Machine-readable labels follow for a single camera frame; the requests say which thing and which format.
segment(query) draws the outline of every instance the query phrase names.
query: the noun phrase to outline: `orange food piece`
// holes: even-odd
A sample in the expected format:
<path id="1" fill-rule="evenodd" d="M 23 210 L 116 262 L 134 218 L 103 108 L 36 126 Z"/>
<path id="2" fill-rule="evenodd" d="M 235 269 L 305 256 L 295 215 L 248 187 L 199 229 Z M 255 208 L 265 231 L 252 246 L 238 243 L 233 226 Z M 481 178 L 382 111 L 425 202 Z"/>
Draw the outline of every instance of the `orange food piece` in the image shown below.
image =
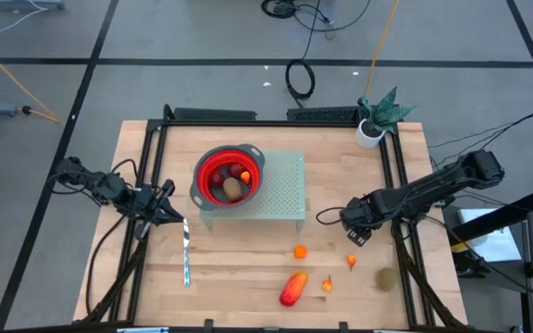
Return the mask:
<path id="1" fill-rule="evenodd" d="M 279 302 L 285 306 L 294 305 L 302 296 L 305 282 L 307 282 L 307 274 L 304 272 L 297 272 L 291 275 L 289 281 L 283 288 L 279 296 Z"/>
<path id="2" fill-rule="evenodd" d="M 347 255 L 347 262 L 349 263 L 349 270 L 353 270 L 353 266 L 357 263 L 357 257 L 354 254 Z"/>
<path id="3" fill-rule="evenodd" d="M 242 172 L 242 174 L 240 175 L 240 179 L 244 182 L 244 184 L 248 184 L 250 182 L 250 172 Z"/>
<path id="4" fill-rule="evenodd" d="M 331 291 L 332 290 L 332 279 L 330 276 L 328 276 L 328 279 L 322 282 L 322 289 L 324 291 Z"/>
<path id="5" fill-rule="evenodd" d="M 298 245 L 295 247 L 293 254 L 295 254 L 295 257 L 298 259 L 305 258 L 307 256 L 307 248 L 303 245 Z"/>

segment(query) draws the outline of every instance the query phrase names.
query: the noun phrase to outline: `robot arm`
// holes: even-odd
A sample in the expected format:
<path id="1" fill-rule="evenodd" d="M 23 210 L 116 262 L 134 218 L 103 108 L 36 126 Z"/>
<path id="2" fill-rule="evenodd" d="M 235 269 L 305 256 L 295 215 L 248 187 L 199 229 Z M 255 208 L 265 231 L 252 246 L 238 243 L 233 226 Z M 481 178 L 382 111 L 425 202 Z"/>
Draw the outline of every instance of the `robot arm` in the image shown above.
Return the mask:
<path id="1" fill-rule="evenodd" d="M 79 158 L 69 157 L 57 165 L 56 180 L 66 185 L 82 186 L 82 190 L 88 191 L 100 204 L 112 203 L 122 215 L 144 221 L 137 230 L 139 240 L 150 223 L 159 226 L 184 220 L 170 204 L 169 197 L 176 190 L 171 179 L 167 179 L 160 189 L 149 184 L 133 189 L 119 173 L 92 172 L 81 164 Z"/>
<path id="2" fill-rule="evenodd" d="M 342 225 L 349 239 L 363 246 L 372 230 L 394 217 L 417 220 L 431 205 L 445 200 L 459 190 L 486 189 L 501 182 L 504 171 L 491 152 L 484 150 L 460 156 L 457 161 L 422 179 L 397 189 L 372 191 L 361 199 L 352 198 L 340 211 Z"/>

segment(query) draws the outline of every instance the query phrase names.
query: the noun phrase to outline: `potted plant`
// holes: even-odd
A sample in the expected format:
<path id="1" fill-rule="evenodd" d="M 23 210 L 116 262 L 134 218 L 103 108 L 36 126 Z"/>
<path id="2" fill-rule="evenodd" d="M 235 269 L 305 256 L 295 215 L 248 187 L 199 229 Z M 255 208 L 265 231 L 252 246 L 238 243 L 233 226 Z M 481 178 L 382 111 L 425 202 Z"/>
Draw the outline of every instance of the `potted plant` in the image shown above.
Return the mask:
<path id="1" fill-rule="evenodd" d="M 363 148 L 377 146 L 387 130 L 394 133 L 394 124 L 406 117 L 416 107 L 396 105 L 394 100 L 396 99 L 397 88 L 394 87 L 388 92 L 378 105 L 370 105 L 365 96 L 361 97 L 359 104 L 369 111 L 369 117 L 359 123 L 355 132 L 355 139 L 357 144 Z"/>

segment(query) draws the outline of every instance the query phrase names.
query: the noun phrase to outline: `red colander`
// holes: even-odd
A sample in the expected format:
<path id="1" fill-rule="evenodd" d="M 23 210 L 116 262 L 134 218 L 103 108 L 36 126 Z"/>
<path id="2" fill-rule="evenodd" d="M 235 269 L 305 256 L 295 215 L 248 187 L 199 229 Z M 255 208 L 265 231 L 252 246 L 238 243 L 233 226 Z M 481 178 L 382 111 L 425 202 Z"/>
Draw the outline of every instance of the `red colander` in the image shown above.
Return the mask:
<path id="1" fill-rule="evenodd" d="M 239 164 L 250 173 L 252 180 L 243 197 L 235 203 L 220 200 L 209 186 L 209 177 L 227 166 Z M 252 199 L 263 181 L 265 156 L 251 144 L 225 145 L 214 148 L 201 157 L 194 168 L 191 199 L 202 210 L 236 207 Z"/>

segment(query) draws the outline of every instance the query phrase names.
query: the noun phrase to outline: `wooden tabletop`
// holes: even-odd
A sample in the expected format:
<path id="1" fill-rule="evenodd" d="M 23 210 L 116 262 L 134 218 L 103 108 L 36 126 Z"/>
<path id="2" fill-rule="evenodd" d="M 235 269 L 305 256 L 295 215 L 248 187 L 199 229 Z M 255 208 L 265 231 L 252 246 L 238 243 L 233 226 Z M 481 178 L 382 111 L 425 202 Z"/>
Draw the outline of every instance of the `wooden tabletop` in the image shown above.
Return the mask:
<path id="1" fill-rule="evenodd" d="M 113 165 L 125 158 L 139 160 L 145 126 L 145 121 L 123 123 Z M 409 180 L 430 173 L 421 124 L 402 123 L 400 133 Z M 155 155 L 156 137 L 150 156 Z M 243 142 L 263 151 L 304 152 L 307 220 L 300 233 L 293 223 L 243 221 L 219 221 L 209 231 L 200 220 L 199 210 L 189 198 L 197 161 L 211 148 Z M 389 147 L 394 183 L 398 184 L 391 144 Z M 152 163 L 146 181 L 150 181 Z M 134 184 L 128 167 L 120 171 Z M 216 327 L 336 328 L 346 321 L 350 328 L 408 328 L 400 284 L 385 292 L 375 282 L 376 272 L 383 267 L 394 268 L 398 275 L 389 224 L 359 248 L 347 239 L 341 225 L 323 226 L 315 220 L 317 212 L 325 208 L 344 206 L 354 196 L 385 187 L 379 149 L 360 148 L 354 142 L 354 129 L 170 127 L 160 183 L 168 178 L 176 183 L 172 205 L 190 224 L 192 284 L 189 288 L 182 284 L 182 224 L 153 227 L 136 325 L 200 327 L 211 318 Z M 431 215 L 441 218 L 439 211 Z M 117 219 L 112 207 L 102 208 L 93 247 Z M 92 306 L 116 278 L 125 227 L 126 223 L 105 241 L 96 258 Z M 445 230 L 425 221 L 418 230 L 429 284 L 455 317 L 466 322 Z M 308 249 L 305 259 L 293 256 L 298 244 Z M 353 271 L 346 263 L 348 254 L 357 258 Z M 309 280 L 300 301 L 286 308 L 279 303 L 279 295 L 296 271 L 308 273 Z M 321 285 L 328 275 L 334 287 L 326 292 Z M 418 288 L 414 282 L 412 285 L 418 321 L 424 323 Z M 129 282 L 123 292 L 122 318 L 126 316 Z M 76 319 L 85 316 L 84 296 L 85 276 Z"/>

